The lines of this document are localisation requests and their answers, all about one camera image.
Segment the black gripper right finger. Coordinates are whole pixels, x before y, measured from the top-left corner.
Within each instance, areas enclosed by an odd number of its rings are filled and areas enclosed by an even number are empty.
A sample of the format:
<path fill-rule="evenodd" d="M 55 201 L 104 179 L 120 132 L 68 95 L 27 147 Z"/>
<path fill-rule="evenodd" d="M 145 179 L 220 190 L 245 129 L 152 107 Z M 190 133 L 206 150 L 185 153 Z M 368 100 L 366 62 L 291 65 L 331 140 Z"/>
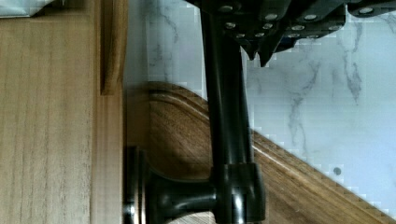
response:
<path fill-rule="evenodd" d="M 260 44 L 261 66 L 301 38 L 321 38 L 341 29 L 347 12 L 370 18 L 394 10 L 395 0 L 261 0 L 260 21 L 275 25 Z"/>

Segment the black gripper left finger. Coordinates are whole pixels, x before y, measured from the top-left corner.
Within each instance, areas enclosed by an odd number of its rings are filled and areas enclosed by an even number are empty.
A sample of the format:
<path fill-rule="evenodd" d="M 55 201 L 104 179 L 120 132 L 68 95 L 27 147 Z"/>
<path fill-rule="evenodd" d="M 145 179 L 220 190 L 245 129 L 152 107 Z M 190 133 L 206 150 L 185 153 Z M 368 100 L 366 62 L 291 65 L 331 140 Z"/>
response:
<path fill-rule="evenodd" d="M 186 0 L 213 16 L 250 60 L 269 61 L 286 30 L 289 0 Z"/>

